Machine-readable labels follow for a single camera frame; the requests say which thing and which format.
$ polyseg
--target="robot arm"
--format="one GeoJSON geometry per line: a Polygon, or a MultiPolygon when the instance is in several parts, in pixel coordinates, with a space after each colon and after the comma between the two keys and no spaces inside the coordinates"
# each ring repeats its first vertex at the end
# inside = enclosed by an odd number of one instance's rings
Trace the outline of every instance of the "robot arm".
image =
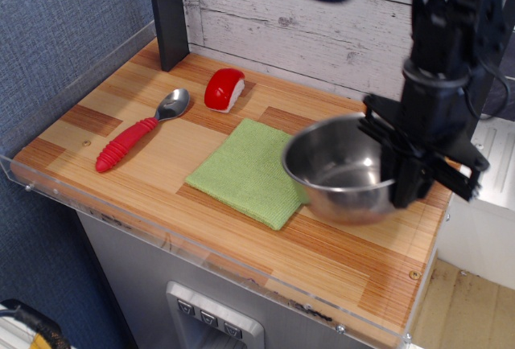
{"type": "Polygon", "coordinates": [[[397,180],[395,207],[425,197],[435,180],[470,200],[489,164],[467,127],[479,119],[472,107],[477,85],[495,72],[488,56],[502,50],[502,0],[413,0],[412,31],[401,101],[367,96],[361,129],[382,145],[381,174],[397,180]],[[470,175],[447,160],[467,166],[470,175]]]}

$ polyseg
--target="green cloth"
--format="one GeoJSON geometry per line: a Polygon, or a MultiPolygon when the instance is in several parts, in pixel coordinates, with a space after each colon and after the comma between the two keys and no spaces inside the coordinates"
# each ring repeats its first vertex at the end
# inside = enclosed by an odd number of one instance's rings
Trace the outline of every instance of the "green cloth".
{"type": "Polygon", "coordinates": [[[244,119],[186,183],[279,230],[300,205],[281,164],[289,139],[281,130],[244,119]]]}

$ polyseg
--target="white wall panel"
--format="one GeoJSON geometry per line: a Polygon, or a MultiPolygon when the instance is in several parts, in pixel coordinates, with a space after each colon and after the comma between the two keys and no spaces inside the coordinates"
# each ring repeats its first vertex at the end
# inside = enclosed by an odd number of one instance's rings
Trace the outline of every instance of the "white wall panel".
{"type": "Polygon", "coordinates": [[[399,99],[410,0],[184,0],[193,52],[361,99],[399,99]]]}

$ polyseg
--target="button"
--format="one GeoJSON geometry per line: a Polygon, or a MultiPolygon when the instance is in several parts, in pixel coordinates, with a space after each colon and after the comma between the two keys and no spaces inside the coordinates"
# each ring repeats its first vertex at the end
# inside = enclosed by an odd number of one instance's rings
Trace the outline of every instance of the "button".
{"type": "Polygon", "coordinates": [[[181,301],[180,299],[177,300],[177,304],[179,305],[179,309],[186,314],[189,315],[195,315],[195,309],[192,305],[189,303],[186,303],[185,301],[181,301]]]}
{"type": "Polygon", "coordinates": [[[201,310],[200,317],[202,318],[202,321],[204,321],[204,323],[207,323],[210,326],[218,327],[218,320],[214,315],[210,315],[205,311],[201,310]]]}
{"type": "Polygon", "coordinates": [[[234,337],[235,339],[241,339],[241,329],[224,322],[225,333],[234,337]]]}

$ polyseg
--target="stainless steel bowl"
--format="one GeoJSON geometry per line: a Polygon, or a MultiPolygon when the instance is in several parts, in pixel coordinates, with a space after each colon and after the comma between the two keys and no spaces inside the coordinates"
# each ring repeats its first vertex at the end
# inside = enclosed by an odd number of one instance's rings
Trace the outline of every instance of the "stainless steel bowl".
{"type": "Polygon", "coordinates": [[[395,181],[381,181],[381,146],[358,129],[364,115],[334,117],[296,134],[282,153],[282,166],[299,194],[323,219],[373,224],[395,211],[395,181]]]}

